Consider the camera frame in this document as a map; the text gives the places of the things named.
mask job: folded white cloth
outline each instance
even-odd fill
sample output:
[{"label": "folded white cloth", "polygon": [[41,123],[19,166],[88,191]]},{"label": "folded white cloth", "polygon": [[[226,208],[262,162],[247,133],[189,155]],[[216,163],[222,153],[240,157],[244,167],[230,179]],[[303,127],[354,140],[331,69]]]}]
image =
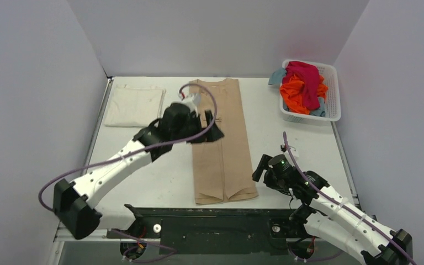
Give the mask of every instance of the folded white cloth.
[{"label": "folded white cloth", "polygon": [[161,116],[165,89],[116,87],[108,105],[105,126],[147,127]]}]

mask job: white wall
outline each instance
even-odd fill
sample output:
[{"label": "white wall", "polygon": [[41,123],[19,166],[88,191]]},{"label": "white wall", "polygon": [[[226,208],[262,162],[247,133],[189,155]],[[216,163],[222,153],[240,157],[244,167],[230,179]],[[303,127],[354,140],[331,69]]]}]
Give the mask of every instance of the white wall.
[{"label": "white wall", "polygon": [[68,2],[109,76],[268,76],[333,64],[368,0]]},{"label": "white wall", "polygon": [[46,263],[57,218],[37,193],[83,163],[105,85],[66,1],[0,1],[0,264]]},{"label": "white wall", "polygon": [[410,232],[424,264],[424,1],[371,0],[335,66],[362,207]]}]

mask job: pile of clothes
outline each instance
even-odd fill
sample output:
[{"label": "pile of clothes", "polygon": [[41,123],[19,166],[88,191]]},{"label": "pile of clothes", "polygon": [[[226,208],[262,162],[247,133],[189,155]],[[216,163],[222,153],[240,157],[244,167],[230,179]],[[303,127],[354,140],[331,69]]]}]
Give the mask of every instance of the pile of clothes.
[{"label": "pile of clothes", "polygon": [[269,85],[282,83],[280,95],[286,105],[285,110],[325,117],[327,87],[323,81],[324,78],[316,66],[291,61],[286,68],[280,68],[272,73]]}]

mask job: orange cloth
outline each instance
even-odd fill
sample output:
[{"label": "orange cloth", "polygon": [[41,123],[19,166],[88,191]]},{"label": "orange cloth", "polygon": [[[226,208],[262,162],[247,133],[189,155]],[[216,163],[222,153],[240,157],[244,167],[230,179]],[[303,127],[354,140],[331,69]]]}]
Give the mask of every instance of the orange cloth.
[{"label": "orange cloth", "polygon": [[[320,83],[317,88],[317,96],[326,101],[326,91],[327,87],[322,83],[324,77],[319,75]],[[301,113],[301,114],[310,114],[310,110],[303,106],[303,87],[305,83],[295,74],[290,78],[288,83],[283,83],[280,87],[280,95],[284,99],[284,102],[287,104],[291,112]]]}]

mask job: robotic arm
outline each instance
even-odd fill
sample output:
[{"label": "robotic arm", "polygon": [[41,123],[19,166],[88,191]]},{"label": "robotic arm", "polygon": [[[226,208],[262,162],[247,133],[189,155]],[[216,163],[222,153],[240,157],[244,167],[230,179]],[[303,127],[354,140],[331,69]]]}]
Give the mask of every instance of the robotic arm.
[{"label": "robotic arm", "polygon": [[[90,235],[98,227],[102,215],[97,211],[97,205],[110,190],[134,171],[169,152],[173,144],[184,139],[190,139],[187,142],[191,144],[214,142],[224,137],[213,122],[210,110],[205,111],[208,127],[202,128],[196,107],[199,101],[199,94],[190,94],[181,102],[172,103],[161,119],[140,130],[110,160],[102,162],[103,167],[89,171],[70,183],[62,179],[55,184],[52,210],[75,239]],[[202,136],[192,137],[206,129]],[[134,221],[134,216],[129,220],[120,219],[112,228],[125,230]]]},{"label": "robotic arm", "polygon": [[[266,171],[264,184],[267,187],[301,201],[301,206],[289,218],[291,226],[303,226],[307,234],[337,246],[361,264],[409,263],[394,244],[378,233],[381,231],[389,235],[392,241],[412,257],[412,237],[407,232],[402,229],[396,232],[371,219],[315,172],[303,172],[308,181],[303,179],[284,154],[275,157],[263,155],[253,173],[253,180],[258,182],[263,171]],[[337,203],[322,196],[313,186]]]}]

